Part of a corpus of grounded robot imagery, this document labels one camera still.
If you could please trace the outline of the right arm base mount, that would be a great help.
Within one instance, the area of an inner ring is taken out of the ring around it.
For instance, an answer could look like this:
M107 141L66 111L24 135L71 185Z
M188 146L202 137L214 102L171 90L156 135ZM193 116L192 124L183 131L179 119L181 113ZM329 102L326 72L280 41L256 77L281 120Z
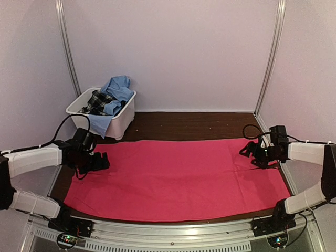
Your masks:
M255 237L269 236L268 244L275 249L284 249L289 244L288 229L296 226L295 214L288 214L284 207L276 206L270 217L252 218L251 227Z

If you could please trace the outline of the pink trousers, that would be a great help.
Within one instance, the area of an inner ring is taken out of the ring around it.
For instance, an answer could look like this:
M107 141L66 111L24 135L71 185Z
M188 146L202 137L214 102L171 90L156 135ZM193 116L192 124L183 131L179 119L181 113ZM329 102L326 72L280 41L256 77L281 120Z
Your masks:
M277 169L239 154L245 139L99 144L110 167L73 178L65 203L95 217L134 222L216 219L273 208L289 197Z

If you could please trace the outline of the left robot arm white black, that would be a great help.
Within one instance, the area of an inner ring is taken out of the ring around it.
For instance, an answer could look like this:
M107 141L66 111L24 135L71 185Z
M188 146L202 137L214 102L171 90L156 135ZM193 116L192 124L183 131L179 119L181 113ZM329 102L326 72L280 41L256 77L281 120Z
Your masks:
M74 169L79 180L89 172L110 167L106 153L94 152L93 144L85 145L73 140L1 152L1 210L15 209L55 219L58 228L64 233L71 233L76 227L75 220L62 213L65 209L62 203L50 197L17 190L11 184L11 179L18 175L61 165Z

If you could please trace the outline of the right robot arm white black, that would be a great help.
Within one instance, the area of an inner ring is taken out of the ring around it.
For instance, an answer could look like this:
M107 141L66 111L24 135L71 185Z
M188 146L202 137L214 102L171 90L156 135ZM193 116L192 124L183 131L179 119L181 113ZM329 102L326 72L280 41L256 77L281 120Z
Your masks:
M251 163L265 169L270 161L302 161L322 166L320 181L303 192L277 202L269 227L279 232L302 211L331 204L335 199L335 144L312 142L281 142L279 145L262 147L250 141L239 151L242 156L254 159Z

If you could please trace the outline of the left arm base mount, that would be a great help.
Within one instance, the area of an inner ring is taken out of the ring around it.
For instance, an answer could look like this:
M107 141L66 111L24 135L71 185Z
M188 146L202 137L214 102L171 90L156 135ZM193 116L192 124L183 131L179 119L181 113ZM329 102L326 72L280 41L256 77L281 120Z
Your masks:
M49 228L60 232L56 237L56 245L61 250L73 249L91 236L93 221L72 217L68 210L60 212L56 218L45 217L45 220Z

